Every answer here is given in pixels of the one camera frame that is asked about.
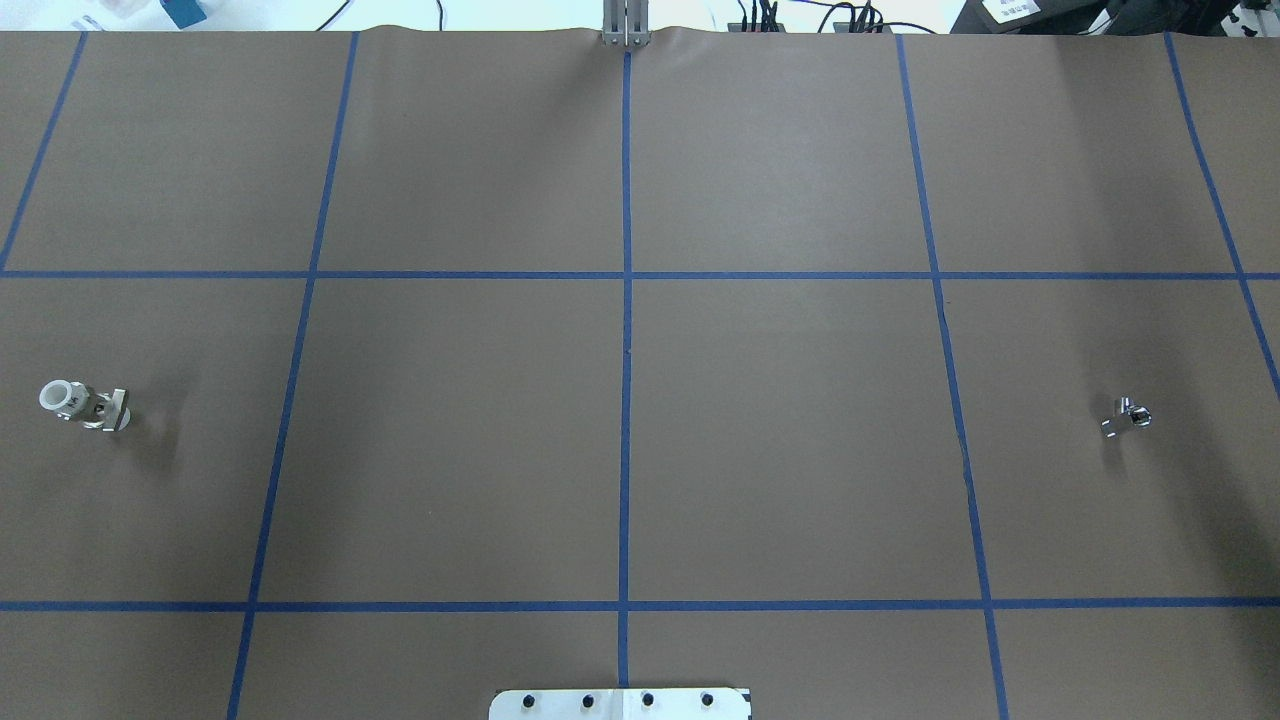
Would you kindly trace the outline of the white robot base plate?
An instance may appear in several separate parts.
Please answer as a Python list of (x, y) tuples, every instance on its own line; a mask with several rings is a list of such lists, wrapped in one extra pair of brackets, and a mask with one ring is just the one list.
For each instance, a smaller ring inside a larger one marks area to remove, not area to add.
[(732, 687), (516, 689), (489, 719), (751, 719), (750, 691)]

